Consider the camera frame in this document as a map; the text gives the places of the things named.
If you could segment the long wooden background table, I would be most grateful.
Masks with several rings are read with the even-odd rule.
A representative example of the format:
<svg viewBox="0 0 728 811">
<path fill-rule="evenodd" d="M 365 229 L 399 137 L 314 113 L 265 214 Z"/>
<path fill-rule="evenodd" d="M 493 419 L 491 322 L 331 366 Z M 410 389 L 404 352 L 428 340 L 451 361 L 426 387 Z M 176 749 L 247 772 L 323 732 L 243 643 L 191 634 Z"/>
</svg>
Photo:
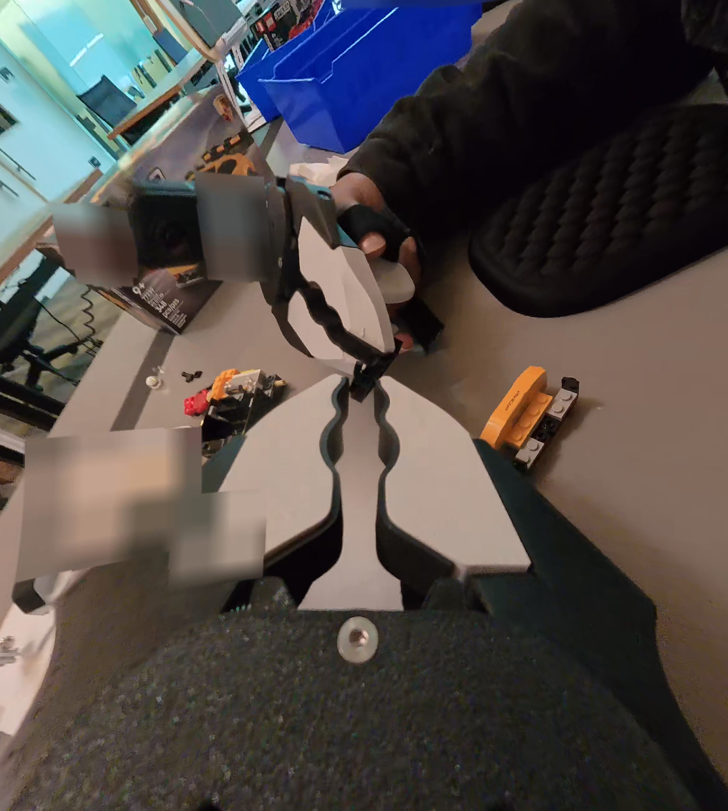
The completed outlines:
<svg viewBox="0 0 728 811">
<path fill-rule="evenodd" d="M 193 49 L 153 88 L 145 99 L 137 103 L 137 107 L 126 114 L 112 127 L 107 138 L 115 142 L 123 138 L 126 133 L 134 130 L 139 124 L 161 110 L 169 103 L 174 102 L 178 96 L 186 95 L 193 87 L 194 77 L 202 76 L 215 62 Z"/>
</svg>

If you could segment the black office chair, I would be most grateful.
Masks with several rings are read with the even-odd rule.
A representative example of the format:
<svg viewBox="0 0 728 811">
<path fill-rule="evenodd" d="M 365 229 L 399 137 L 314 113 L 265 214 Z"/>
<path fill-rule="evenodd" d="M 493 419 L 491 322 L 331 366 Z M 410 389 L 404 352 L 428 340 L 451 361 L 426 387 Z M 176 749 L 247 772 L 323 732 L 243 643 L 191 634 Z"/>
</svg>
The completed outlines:
<svg viewBox="0 0 728 811">
<path fill-rule="evenodd" d="M 41 297 L 41 290 L 61 269 L 57 261 L 44 256 L 36 269 L 18 283 L 7 301 L 0 298 L 0 376 L 13 371 L 15 361 L 22 359 L 27 365 L 24 385 L 38 392 L 43 390 L 41 376 L 44 374 L 77 386 L 79 380 L 55 367 L 54 361 L 63 356 L 74 356 L 79 350 L 92 350 L 95 346 L 95 329 L 90 329 L 84 337 L 78 335 L 71 326 L 55 317 Z M 49 316 L 66 330 L 72 341 L 50 350 L 37 346 L 33 338 L 41 314 Z"/>
<path fill-rule="evenodd" d="M 77 98 L 110 129 L 137 108 L 136 103 L 106 75 Z"/>
</svg>

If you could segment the toy car set box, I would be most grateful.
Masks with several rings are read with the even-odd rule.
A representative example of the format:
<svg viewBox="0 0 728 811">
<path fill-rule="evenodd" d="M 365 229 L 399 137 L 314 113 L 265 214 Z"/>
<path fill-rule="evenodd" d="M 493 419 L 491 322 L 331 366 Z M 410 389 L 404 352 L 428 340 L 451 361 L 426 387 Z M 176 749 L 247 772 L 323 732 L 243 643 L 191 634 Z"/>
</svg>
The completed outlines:
<svg viewBox="0 0 728 811">
<path fill-rule="evenodd" d="M 273 177 L 242 115 L 220 84 L 186 96 L 165 112 L 87 200 L 116 205 L 125 200 L 132 183 L 192 182 L 199 172 Z M 141 269 L 126 286 L 98 292 L 154 329 L 179 335 L 219 285 L 208 278 L 202 264 L 175 259 L 172 271 Z"/>
</svg>

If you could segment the long black brick plate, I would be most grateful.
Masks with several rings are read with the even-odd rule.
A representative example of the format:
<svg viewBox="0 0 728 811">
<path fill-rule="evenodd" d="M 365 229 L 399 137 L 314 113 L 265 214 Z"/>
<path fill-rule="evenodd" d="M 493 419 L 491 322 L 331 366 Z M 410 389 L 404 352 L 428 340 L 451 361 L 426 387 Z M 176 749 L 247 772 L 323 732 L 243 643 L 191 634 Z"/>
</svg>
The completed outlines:
<svg viewBox="0 0 728 811">
<path fill-rule="evenodd" d="M 400 345 L 388 354 L 375 353 L 369 360 L 357 360 L 349 383 L 349 396 L 362 402 L 370 394 L 380 378 L 389 370 L 399 355 Z"/>
</svg>

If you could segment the grey desk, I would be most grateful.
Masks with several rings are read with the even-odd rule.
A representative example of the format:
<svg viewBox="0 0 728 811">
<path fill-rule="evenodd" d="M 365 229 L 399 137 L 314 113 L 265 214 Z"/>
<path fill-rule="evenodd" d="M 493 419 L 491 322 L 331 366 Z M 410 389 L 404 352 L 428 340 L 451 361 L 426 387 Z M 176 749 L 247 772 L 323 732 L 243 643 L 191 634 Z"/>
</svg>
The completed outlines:
<svg viewBox="0 0 728 811">
<path fill-rule="evenodd" d="M 728 250 L 608 307 L 530 319 L 453 244 L 447 343 L 395 372 L 475 430 L 518 367 L 581 382 L 533 481 L 488 460 L 526 517 L 558 511 L 646 593 L 658 658 L 728 787 Z M 305 609 L 217 615 L 229 584 L 163 593 L 160 558 L 88 573 L 58 608 L 45 684 L 0 741 L 0 809 L 724 809 L 679 796 L 587 666 L 480 612 L 376 612 L 381 464 L 370 403 L 340 459 L 345 551 Z"/>
</svg>

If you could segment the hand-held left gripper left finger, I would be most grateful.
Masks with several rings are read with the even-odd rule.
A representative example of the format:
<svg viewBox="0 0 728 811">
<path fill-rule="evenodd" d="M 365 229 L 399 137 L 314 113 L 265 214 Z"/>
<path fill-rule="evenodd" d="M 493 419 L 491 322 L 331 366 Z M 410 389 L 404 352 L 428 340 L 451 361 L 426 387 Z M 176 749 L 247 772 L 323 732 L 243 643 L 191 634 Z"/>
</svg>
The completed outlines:
<svg viewBox="0 0 728 811">
<path fill-rule="evenodd" d="M 274 408 L 246 435 L 221 483 L 231 552 L 250 573 L 330 533 L 341 515 L 336 467 L 347 378 L 331 374 Z"/>
</svg>

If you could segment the white stand tray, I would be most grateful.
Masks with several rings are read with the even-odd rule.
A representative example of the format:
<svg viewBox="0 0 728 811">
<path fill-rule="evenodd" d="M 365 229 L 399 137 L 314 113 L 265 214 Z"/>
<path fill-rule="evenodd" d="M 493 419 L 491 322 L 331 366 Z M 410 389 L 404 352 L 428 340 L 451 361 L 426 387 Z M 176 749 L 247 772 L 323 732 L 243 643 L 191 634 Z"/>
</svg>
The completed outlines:
<svg viewBox="0 0 728 811">
<path fill-rule="evenodd" d="M 0 628 L 0 733 L 14 736 L 41 689 L 56 637 L 55 605 L 74 573 L 38 577 L 27 591 L 42 605 L 25 612 L 16 603 Z"/>
</svg>

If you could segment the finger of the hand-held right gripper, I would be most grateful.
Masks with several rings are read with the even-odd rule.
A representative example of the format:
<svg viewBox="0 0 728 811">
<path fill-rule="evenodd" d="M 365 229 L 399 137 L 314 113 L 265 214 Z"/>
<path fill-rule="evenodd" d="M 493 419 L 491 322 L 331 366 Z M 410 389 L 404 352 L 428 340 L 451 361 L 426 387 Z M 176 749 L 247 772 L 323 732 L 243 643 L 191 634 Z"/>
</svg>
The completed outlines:
<svg viewBox="0 0 728 811">
<path fill-rule="evenodd" d="M 331 248 L 307 218 L 300 221 L 299 263 L 310 290 L 319 291 L 343 336 L 389 355 L 396 349 L 387 305 L 369 261 L 357 248 Z"/>
<path fill-rule="evenodd" d="M 351 376 L 355 358 L 339 346 L 328 331 L 311 314 L 302 293 L 295 293 L 288 304 L 288 324 L 294 329 L 310 357 L 323 362 L 332 370 Z"/>
</svg>

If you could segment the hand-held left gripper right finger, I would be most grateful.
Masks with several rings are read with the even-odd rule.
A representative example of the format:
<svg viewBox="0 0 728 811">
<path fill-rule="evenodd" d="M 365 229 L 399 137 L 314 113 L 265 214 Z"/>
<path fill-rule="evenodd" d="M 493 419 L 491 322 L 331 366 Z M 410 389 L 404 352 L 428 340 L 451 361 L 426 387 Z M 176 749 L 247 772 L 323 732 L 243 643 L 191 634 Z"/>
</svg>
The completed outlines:
<svg viewBox="0 0 728 811">
<path fill-rule="evenodd" d="M 468 431 L 391 377 L 373 398 L 381 565 L 397 580 L 527 572 L 530 557 Z"/>
</svg>

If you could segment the white crumpled paper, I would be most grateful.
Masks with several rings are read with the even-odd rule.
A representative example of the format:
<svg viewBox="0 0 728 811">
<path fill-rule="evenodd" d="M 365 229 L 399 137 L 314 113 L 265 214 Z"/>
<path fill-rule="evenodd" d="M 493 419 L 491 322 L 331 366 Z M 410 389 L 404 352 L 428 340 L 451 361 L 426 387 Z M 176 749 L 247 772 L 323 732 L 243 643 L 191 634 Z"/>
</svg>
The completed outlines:
<svg viewBox="0 0 728 811">
<path fill-rule="evenodd" d="M 299 162 L 289 167 L 288 175 L 299 177 L 319 187 L 330 188 L 337 182 L 341 170 L 346 166 L 344 157 L 333 156 L 327 161 Z"/>
</svg>

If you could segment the person's right hand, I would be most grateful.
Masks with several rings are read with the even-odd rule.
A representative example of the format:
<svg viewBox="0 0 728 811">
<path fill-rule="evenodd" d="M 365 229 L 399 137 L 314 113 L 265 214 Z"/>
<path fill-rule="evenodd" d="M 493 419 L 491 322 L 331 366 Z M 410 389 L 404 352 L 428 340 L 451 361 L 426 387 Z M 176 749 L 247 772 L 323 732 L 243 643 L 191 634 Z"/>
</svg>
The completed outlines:
<svg viewBox="0 0 728 811">
<path fill-rule="evenodd" d="M 341 229 L 353 239 L 373 271 L 400 353 L 422 352 L 418 330 L 410 327 L 405 314 L 421 287 L 426 252 L 420 239 L 364 174 L 340 175 L 330 191 Z"/>
</svg>

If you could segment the orange and black brick assembly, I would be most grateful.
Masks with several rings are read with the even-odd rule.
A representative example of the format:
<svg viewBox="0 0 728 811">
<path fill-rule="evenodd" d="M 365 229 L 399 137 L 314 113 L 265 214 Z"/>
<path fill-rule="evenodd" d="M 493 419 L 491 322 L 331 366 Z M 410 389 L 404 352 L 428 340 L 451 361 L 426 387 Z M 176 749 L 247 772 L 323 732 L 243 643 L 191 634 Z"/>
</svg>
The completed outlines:
<svg viewBox="0 0 728 811">
<path fill-rule="evenodd" d="M 527 367 L 495 407 L 479 439 L 527 474 L 553 445 L 580 392 L 574 377 L 564 376 L 550 390 L 546 370 Z"/>
</svg>

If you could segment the black brick car chassis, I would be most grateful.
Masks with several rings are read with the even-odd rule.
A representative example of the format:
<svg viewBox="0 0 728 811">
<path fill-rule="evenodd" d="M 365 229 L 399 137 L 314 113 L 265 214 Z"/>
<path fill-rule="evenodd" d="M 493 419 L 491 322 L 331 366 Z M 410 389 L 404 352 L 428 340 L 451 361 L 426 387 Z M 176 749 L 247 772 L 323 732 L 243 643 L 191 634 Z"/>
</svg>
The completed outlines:
<svg viewBox="0 0 728 811">
<path fill-rule="evenodd" d="M 222 372 L 200 422 L 202 457 L 213 457 L 234 437 L 243 437 L 287 392 L 286 380 L 260 369 Z"/>
</svg>

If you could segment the red toy set box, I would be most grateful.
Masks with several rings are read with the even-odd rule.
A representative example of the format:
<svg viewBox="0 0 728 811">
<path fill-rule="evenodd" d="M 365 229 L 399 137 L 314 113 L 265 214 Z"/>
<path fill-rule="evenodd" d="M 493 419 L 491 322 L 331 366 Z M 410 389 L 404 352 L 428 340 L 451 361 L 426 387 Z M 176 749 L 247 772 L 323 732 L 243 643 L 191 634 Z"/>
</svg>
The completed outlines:
<svg viewBox="0 0 728 811">
<path fill-rule="evenodd" d="M 339 10 L 332 1 L 271 2 L 251 24 L 250 30 L 273 52 L 302 34 L 317 31 Z"/>
</svg>

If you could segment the blue storage bin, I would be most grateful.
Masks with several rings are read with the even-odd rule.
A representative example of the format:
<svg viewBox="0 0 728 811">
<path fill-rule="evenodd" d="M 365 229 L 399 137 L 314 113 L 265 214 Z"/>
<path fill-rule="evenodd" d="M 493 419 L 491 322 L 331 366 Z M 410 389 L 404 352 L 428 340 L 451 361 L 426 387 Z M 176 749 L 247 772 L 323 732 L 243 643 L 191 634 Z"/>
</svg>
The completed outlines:
<svg viewBox="0 0 728 811">
<path fill-rule="evenodd" d="M 342 10 L 300 36 L 261 85 L 296 140 L 344 154 L 472 45 L 481 3 Z"/>
<path fill-rule="evenodd" d="M 298 46 L 308 41 L 315 31 L 337 13 L 338 10 L 333 2 L 323 2 L 314 18 L 309 23 L 303 24 L 301 32 L 286 44 L 274 51 L 270 51 L 266 43 L 260 40 L 251 50 L 244 66 L 238 73 L 237 80 L 244 93 L 257 107 L 264 122 L 274 121 L 280 113 L 269 96 L 268 90 L 263 86 L 263 82 L 273 79 L 278 65 Z"/>
</svg>

